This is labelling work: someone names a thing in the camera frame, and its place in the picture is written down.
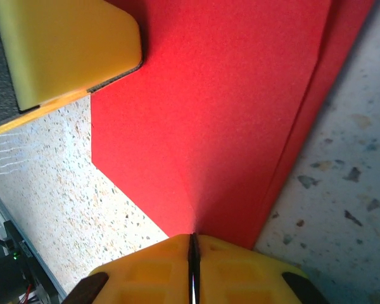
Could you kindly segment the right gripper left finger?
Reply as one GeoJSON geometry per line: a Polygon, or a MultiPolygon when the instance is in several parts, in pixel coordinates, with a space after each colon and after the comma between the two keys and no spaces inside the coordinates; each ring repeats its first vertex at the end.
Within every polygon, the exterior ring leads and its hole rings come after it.
{"type": "Polygon", "coordinates": [[[191,304],[189,245],[180,234],[103,264],[61,304],[191,304]]]}

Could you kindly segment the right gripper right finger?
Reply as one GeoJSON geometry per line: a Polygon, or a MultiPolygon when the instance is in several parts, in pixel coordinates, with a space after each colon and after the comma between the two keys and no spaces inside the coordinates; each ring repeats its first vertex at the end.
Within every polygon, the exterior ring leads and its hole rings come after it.
{"type": "Polygon", "coordinates": [[[193,236],[194,304],[330,304],[299,268],[220,239],[193,236]]]}

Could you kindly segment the red paper sheet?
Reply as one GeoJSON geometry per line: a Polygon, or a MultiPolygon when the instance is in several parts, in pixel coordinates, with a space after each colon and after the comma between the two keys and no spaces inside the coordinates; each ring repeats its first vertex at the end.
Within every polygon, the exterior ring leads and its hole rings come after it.
{"type": "Polygon", "coordinates": [[[93,164],[166,234],[251,248],[374,1],[107,0],[146,58],[92,95],[93,164]]]}

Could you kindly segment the small connector with green LED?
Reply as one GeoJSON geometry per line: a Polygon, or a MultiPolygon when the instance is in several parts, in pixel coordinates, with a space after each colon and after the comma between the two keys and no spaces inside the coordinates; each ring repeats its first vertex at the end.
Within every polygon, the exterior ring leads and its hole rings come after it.
{"type": "Polygon", "coordinates": [[[10,256],[21,265],[21,268],[32,269],[37,260],[18,229],[10,220],[4,222],[4,228],[10,256]]]}

